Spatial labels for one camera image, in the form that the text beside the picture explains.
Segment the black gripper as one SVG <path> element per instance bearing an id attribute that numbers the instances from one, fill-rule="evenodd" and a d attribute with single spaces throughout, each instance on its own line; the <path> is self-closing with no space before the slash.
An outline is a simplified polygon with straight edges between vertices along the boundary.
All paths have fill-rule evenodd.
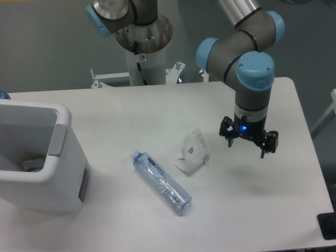
<path id="1" fill-rule="evenodd" d="M 243 138 L 248 141 L 256 141 L 261 149 L 260 158 L 265 154 L 275 153 L 278 147 L 278 131 L 265 131 L 266 117 L 256 122 L 242 121 L 234 115 L 234 121 L 225 116 L 220 124 L 219 135 L 228 141 L 228 146 L 233 145 L 236 138 Z"/>

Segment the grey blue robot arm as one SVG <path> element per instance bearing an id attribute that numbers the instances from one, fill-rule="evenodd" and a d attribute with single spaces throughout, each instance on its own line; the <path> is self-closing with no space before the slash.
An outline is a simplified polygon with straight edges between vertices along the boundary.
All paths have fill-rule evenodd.
<path id="1" fill-rule="evenodd" d="M 206 38 L 197 48 L 197 65 L 235 92 L 235 115 L 219 129 L 228 145 L 242 138 L 254 142 L 262 154 L 274 153 L 278 132 L 265 122 L 275 63 L 265 50 L 285 33 L 283 18 L 266 12 L 257 1 L 220 1 L 235 32 L 225 40 Z M 165 49 L 173 29 L 159 13 L 157 1 L 93 1 L 86 13 L 98 33 L 113 35 L 127 52 L 133 86 L 166 83 Z"/>

